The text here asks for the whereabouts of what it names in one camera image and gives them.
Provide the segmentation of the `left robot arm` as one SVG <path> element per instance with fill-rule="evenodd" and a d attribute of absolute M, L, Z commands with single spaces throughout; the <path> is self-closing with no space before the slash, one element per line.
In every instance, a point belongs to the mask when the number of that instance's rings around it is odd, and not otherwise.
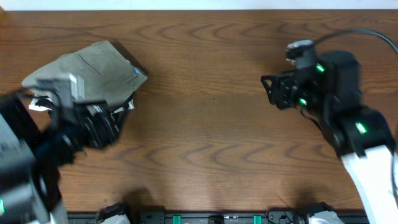
<path fill-rule="evenodd" d="M 68 223 L 58 168 L 86 147 L 115 143 L 130 110 L 130 99 L 113 108 L 105 100 L 79 102 L 70 92 L 46 91 L 1 97 L 1 223 Z M 50 108 L 47 129 L 37 127 L 23 97 Z"/>

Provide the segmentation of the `khaki shorts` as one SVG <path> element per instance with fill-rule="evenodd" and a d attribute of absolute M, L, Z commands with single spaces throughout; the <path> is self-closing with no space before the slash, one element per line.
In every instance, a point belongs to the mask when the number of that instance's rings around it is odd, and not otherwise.
<path fill-rule="evenodd" d="M 22 86 L 63 79 L 78 85 L 82 91 L 79 101 L 104 100 L 113 113 L 119 113 L 134 109 L 132 94 L 147 80 L 147 75 L 121 43 L 105 40 L 40 67 L 22 81 Z"/>

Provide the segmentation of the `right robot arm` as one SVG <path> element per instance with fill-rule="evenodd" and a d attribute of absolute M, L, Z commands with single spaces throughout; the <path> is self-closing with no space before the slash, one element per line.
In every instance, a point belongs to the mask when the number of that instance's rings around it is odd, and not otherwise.
<path fill-rule="evenodd" d="M 370 223 L 397 222 L 396 142 L 385 117 L 362 102 L 360 64 L 347 51 L 302 50 L 295 67 L 263 75 L 270 104 L 297 108 L 321 131 L 353 180 Z"/>

